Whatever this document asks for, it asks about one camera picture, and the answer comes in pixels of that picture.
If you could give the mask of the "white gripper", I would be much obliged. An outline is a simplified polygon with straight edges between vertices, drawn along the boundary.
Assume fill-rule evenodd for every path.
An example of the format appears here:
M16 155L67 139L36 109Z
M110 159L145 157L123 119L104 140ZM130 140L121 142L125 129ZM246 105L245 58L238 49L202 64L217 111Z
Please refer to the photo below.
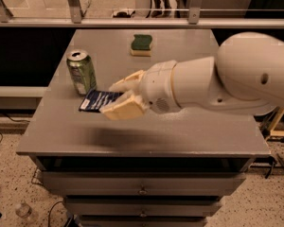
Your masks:
M146 72L139 70L113 83L109 88L110 92L127 93L102 106L100 112L110 120L140 117L145 114L148 104L157 114L179 112L181 107L174 98L171 83L172 71L176 64L177 61L159 62ZM137 92L138 88L141 96L128 92Z

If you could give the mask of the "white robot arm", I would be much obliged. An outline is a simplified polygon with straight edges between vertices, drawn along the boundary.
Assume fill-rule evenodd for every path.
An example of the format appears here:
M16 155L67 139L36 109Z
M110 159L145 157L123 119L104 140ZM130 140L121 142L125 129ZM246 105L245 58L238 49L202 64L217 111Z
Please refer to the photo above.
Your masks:
M229 37L215 57L165 61L114 83L116 101L100 108L112 120L152 110L176 113L200 107L229 114L266 114L284 109L284 42L256 32Z

